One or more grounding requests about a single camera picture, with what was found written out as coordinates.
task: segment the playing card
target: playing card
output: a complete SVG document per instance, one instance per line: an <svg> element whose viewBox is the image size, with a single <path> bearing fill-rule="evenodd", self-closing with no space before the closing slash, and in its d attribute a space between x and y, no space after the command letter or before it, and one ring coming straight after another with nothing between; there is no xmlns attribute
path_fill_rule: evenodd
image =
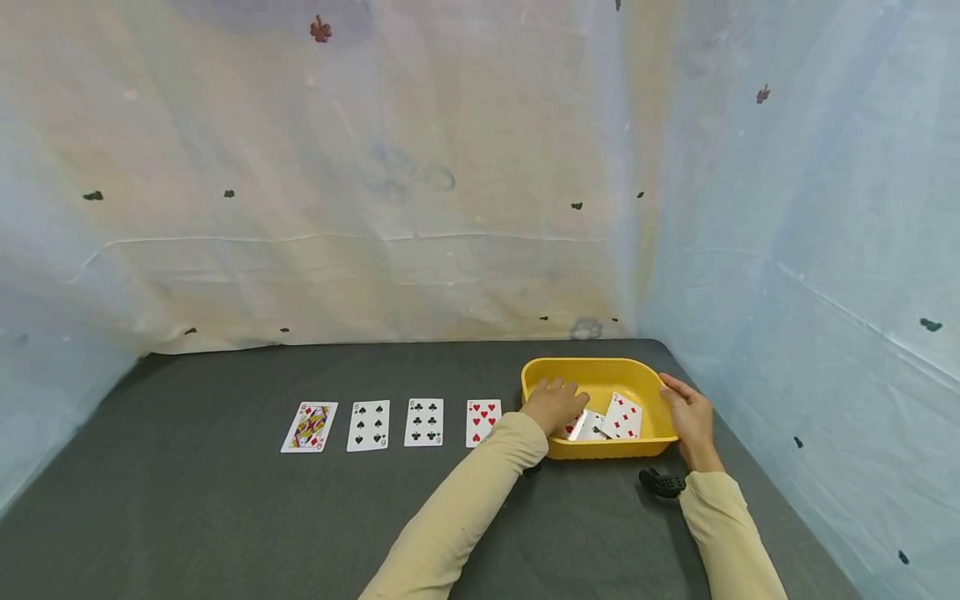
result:
<svg viewBox="0 0 960 600"><path fill-rule="evenodd" d="M603 415L589 409L585 410L580 429L574 439L577 442L606 440L607 436L603 433Z"/></svg>
<svg viewBox="0 0 960 600"><path fill-rule="evenodd" d="M615 440L637 440L642 417L643 409L629 398L614 392L600 431Z"/></svg>
<svg viewBox="0 0 960 600"><path fill-rule="evenodd" d="M347 452L383 450L390 432L390 400L354 402Z"/></svg>
<svg viewBox="0 0 960 600"><path fill-rule="evenodd" d="M475 448L483 442L502 414L500 400L469 400L467 402L467 447Z"/></svg>
<svg viewBox="0 0 960 600"><path fill-rule="evenodd" d="M336 402L301 402L280 452L323 452Z"/></svg>
<svg viewBox="0 0 960 600"><path fill-rule="evenodd" d="M410 398L403 445L444 445L444 400Z"/></svg>

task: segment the yellow plastic basket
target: yellow plastic basket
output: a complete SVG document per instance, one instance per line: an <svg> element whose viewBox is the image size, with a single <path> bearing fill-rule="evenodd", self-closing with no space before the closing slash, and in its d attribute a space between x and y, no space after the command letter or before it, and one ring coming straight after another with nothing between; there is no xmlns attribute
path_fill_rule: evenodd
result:
<svg viewBox="0 0 960 600"><path fill-rule="evenodd" d="M639 440L571 442L551 436L548 457L565 461L657 456L677 441L670 411L660 398L663 382L643 363L629 358L536 358L520 374L523 402L541 379L554 377L576 381L581 392L590 394L587 408L601 415L607 413L613 392L619 392L643 408L643 422Z"/></svg>

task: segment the beige long sleeve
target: beige long sleeve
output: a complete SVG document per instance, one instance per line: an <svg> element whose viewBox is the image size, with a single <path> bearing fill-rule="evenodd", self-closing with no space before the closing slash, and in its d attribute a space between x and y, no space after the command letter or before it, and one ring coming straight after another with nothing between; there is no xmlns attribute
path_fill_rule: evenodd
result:
<svg viewBox="0 0 960 600"><path fill-rule="evenodd" d="M518 476L546 450L546 437L532 419L504 415L403 528L361 600L446 598ZM484 482L480 493L478 482Z"/></svg>
<svg viewBox="0 0 960 600"><path fill-rule="evenodd" d="M727 473L687 475L680 505L700 546L712 600L786 598L740 486Z"/></svg>

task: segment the left hand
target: left hand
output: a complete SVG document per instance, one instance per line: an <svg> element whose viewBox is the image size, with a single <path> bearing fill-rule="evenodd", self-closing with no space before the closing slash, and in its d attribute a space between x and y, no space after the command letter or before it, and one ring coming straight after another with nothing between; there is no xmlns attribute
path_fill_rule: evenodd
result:
<svg viewBox="0 0 960 600"><path fill-rule="evenodd" d="M564 383L557 378L547 383L541 379L520 412L536 421L543 435L549 436L583 412L588 402L590 396L586 392L577 394L575 381Z"/></svg>

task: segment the gray table surface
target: gray table surface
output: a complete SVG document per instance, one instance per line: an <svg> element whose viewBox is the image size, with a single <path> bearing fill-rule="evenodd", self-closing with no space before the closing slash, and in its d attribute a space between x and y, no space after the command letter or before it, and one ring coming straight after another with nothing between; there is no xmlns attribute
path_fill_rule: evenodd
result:
<svg viewBox="0 0 960 600"><path fill-rule="evenodd" d="M438 343L152 355L0 521L4 598L355 598L467 454L466 400L519 405L539 356L625 356L686 378L660 343ZM405 401L445 398L442 448L403 447ZM390 447L347 454L349 406L389 398ZM322 454L280 454L301 401L340 402ZM791 598L859 598L729 428L717 444ZM709 598L653 460L521 477L452 598Z"/></svg>

